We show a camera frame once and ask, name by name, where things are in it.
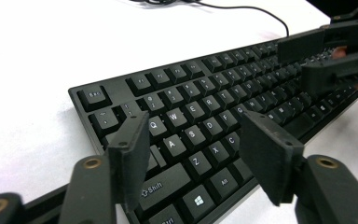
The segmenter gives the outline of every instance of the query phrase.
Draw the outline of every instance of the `function key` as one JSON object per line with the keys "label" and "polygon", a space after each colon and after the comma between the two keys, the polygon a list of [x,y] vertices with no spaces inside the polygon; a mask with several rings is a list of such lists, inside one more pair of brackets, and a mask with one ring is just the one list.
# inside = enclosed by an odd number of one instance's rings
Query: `function key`
{"label": "function key", "polygon": [[187,75],[194,79],[196,77],[202,77],[204,74],[202,72],[202,69],[196,62],[188,62],[182,64],[183,69],[185,69]]}
{"label": "function key", "polygon": [[134,75],[126,80],[135,96],[140,96],[153,91],[152,85],[143,74]]}
{"label": "function key", "polygon": [[162,69],[152,71],[150,74],[147,74],[147,77],[156,90],[161,90],[172,85],[170,78]]}
{"label": "function key", "polygon": [[170,77],[173,84],[181,83],[188,80],[188,76],[185,70],[179,65],[174,65],[168,69],[165,69],[165,73]]}
{"label": "function key", "polygon": [[112,104],[101,86],[88,86],[77,94],[84,110],[87,112]]}
{"label": "function key", "polygon": [[224,65],[220,63],[220,61],[214,56],[204,59],[202,61],[212,73],[219,72],[224,69]]}

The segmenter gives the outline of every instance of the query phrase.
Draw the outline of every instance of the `black cable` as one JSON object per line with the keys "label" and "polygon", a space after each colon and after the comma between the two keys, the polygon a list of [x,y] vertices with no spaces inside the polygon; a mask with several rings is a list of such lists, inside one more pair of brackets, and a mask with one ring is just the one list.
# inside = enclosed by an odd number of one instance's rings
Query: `black cable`
{"label": "black cable", "polygon": [[[176,2],[177,0],[131,0],[131,1],[135,1],[135,2],[145,1],[146,3],[151,4],[151,5],[164,5],[164,6],[166,6],[168,4]],[[259,11],[262,11],[262,12],[270,15],[275,20],[279,21],[284,26],[284,29],[286,30],[286,36],[289,36],[289,27],[287,27],[286,23],[283,20],[281,20],[279,17],[275,16],[274,14],[272,14],[272,13],[268,12],[267,10],[265,10],[263,8],[260,8],[260,7],[248,7],[248,6],[244,6],[244,7],[219,7],[219,6],[214,6],[214,5],[209,5],[209,4],[202,3],[200,0],[182,0],[182,1],[187,2],[187,3],[199,4],[199,5],[205,6],[205,7],[214,7],[214,8],[220,8],[220,9],[246,8],[246,9],[259,10]]]}

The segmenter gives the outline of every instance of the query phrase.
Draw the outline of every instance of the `keyboard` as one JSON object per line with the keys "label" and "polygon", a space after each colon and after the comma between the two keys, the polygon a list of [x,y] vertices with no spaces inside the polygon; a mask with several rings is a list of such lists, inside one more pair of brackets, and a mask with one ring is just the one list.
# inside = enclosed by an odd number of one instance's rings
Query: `keyboard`
{"label": "keyboard", "polygon": [[352,87],[310,95],[301,65],[279,64],[277,40],[73,87],[69,94],[97,154],[123,121],[150,114],[151,156],[130,223],[212,223],[257,181],[239,157],[241,114],[262,113],[302,143],[358,98]]}

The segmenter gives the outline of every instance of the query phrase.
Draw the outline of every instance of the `white table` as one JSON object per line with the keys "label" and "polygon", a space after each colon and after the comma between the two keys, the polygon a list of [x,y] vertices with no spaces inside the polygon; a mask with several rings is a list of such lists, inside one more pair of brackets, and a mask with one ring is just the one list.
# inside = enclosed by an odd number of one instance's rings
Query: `white table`
{"label": "white table", "polygon": [[[286,21],[291,34],[329,23],[303,0],[224,3],[267,9]],[[0,193],[17,192],[28,203],[67,184],[74,164],[94,153],[69,88],[284,35],[280,23],[250,9],[0,0]],[[338,158],[358,177],[358,103],[306,152]],[[292,204],[273,207],[261,189],[219,220],[296,223]]]}

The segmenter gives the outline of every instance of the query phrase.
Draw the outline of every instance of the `ctrl key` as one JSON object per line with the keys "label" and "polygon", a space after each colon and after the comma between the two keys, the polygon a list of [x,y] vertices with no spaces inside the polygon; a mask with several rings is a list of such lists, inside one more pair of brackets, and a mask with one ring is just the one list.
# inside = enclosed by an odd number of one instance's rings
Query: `ctrl key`
{"label": "ctrl key", "polygon": [[154,223],[163,223],[163,224],[183,224],[185,223],[179,216],[176,208],[170,204],[168,207],[161,210],[159,213],[155,214],[144,224],[154,224]]}
{"label": "ctrl key", "polygon": [[87,112],[112,104],[109,98],[106,97],[104,89],[101,86],[85,87],[82,91],[78,91],[77,95],[84,107],[84,110]]}

